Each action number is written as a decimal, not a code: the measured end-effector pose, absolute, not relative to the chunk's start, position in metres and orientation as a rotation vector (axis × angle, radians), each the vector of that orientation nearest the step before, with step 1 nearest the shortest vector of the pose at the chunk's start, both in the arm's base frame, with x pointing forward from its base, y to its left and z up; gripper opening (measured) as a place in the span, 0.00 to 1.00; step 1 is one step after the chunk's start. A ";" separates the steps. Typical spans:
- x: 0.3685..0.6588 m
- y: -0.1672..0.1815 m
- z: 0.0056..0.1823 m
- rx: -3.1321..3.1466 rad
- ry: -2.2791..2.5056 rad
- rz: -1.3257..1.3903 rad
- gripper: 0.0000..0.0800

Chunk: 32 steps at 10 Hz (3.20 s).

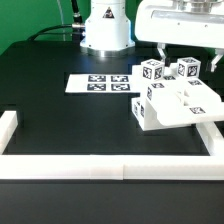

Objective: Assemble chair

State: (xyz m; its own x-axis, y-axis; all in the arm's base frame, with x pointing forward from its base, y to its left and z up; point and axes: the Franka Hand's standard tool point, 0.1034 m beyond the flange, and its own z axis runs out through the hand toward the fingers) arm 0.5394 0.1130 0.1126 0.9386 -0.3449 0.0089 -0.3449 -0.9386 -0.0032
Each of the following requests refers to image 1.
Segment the robot base column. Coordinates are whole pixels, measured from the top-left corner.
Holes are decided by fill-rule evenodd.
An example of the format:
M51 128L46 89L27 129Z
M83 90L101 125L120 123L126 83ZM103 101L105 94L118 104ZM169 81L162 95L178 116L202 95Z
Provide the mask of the robot base column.
M132 53L131 22L125 13L125 0L91 0L91 13L85 21L82 52L99 57Z

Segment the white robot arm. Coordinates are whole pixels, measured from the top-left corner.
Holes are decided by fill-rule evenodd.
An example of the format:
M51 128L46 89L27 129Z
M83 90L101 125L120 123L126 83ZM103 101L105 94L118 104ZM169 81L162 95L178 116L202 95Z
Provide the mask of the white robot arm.
M135 21L139 41L213 48L210 70L224 57L224 0L142 0Z

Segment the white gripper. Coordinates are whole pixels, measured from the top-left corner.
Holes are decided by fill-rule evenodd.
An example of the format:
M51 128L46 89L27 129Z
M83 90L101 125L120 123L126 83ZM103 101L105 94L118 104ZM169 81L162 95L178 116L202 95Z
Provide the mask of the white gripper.
M137 9L135 36L157 42L161 61L170 65L166 44L217 48L207 62L214 72L224 57L224 0L142 0Z

